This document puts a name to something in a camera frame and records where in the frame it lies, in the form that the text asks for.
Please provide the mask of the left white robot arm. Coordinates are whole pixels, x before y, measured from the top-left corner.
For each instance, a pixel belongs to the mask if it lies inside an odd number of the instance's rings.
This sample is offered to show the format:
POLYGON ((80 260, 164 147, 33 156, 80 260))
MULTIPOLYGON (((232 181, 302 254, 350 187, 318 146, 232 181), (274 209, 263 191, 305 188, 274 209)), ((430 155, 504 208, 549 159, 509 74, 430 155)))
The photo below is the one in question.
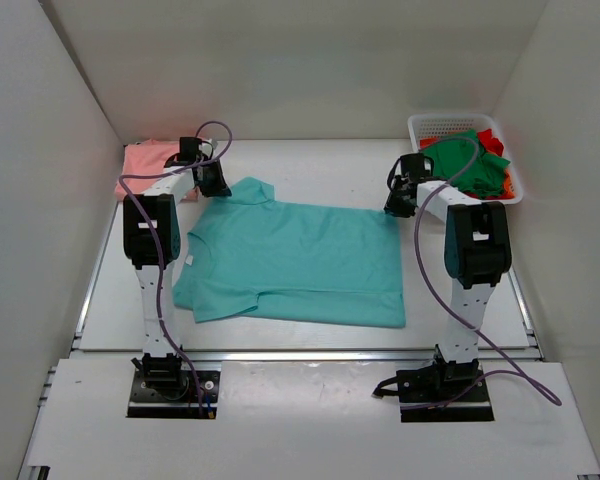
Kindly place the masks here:
POLYGON ((156 152, 152 142, 132 145, 127 156, 155 160, 149 169, 126 167, 118 185, 124 196, 123 250, 139 282, 145 344, 133 360, 140 383, 168 401, 200 391, 200 380, 174 326, 173 267, 181 250, 177 206, 192 192, 227 196, 217 142, 182 137, 156 152))

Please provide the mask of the teal t shirt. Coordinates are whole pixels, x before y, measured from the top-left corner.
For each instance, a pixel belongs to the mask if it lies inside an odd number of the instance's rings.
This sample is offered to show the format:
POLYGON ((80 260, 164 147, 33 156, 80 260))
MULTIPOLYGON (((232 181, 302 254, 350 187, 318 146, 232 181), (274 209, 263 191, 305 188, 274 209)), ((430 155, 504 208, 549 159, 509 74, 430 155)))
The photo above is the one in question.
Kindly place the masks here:
POLYGON ((173 298, 198 323, 406 325, 399 227, 385 213, 282 202, 246 177, 208 203, 187 240, 173 298))

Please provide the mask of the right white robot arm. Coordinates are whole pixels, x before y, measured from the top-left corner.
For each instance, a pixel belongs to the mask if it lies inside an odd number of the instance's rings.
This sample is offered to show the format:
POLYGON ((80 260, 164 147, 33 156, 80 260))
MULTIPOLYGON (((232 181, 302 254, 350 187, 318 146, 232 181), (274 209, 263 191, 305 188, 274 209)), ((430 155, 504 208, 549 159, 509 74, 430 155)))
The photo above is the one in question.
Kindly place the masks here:
POLYGON ((425 369, 429 391, 451 400, 478 377, 478 343, 488 301, 511 267, 505 206, 472 198, 433 176, 422 153, 398 158, 388 174, 384 211, 410 218, 429 213, 445 226, 444 266, 452 280, 448 323, 425 369))

